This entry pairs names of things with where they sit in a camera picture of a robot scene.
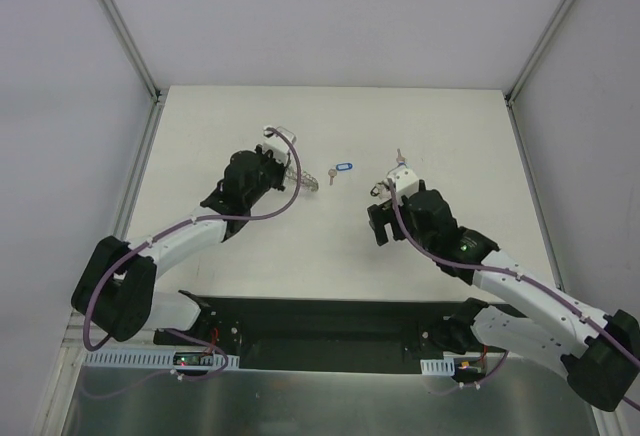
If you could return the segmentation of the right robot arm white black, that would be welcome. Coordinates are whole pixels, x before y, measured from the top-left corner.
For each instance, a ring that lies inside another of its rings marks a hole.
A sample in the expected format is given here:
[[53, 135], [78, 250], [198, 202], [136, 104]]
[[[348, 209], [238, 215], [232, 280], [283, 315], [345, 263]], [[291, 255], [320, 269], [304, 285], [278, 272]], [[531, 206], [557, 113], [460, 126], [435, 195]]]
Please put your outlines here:
[[464, 354], [477, 345], [523, 356], [563, 378], [585, 402], [606, 412], [630, 401], [639, 376], [639, 322], [619, 309], [607, 313], [548, 285], [483, 234], [458, 225], [448, 203], [423, 184], [399, 195], [378, 183], [368, 207], [378, 245], [409, 242], [445, 274], [498, 297], [516, 310], [469, 298], [432, 325], [429, 341]]

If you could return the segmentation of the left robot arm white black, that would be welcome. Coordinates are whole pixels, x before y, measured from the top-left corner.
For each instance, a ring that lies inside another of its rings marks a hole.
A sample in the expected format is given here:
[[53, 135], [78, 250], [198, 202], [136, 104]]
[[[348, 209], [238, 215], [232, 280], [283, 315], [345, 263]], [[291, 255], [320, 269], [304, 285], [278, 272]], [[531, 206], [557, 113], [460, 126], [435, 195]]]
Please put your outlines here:
[[257, 220], [252, 209], [269, 191], [281, 191], [290, 165], [299, 157], [281, 131], [270, 128], [253, 150], [234, 153], [213, 192], [188, 215], [156, 234], [130, 241], [108, 236], [100, 240], [71, 296], [84, 317], [83, 343], [96, 325], [107, 340], [124, 342], [143, 329], [176, 330], [188, 344], [204, 343], [211, 321], [202, 303], [185, 291], [163, 293], [157, 280], [189, 256], [219, 245]]

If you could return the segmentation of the metal key ring disc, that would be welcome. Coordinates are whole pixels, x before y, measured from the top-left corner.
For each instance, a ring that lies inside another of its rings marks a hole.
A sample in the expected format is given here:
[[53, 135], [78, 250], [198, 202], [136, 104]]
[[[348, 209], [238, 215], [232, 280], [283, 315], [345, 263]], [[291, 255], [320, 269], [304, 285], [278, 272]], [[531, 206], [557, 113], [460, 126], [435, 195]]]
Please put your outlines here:
[[297, 169], [293, 166], [289, 166], [285, 171], [285, 180], [290, 181], [293, 185], [300, 181], [300, 189], [310, 192], [317, 192], [319, 190], [318, 180], [307, 171], [302, 171], [301, 177], [298, 177]]

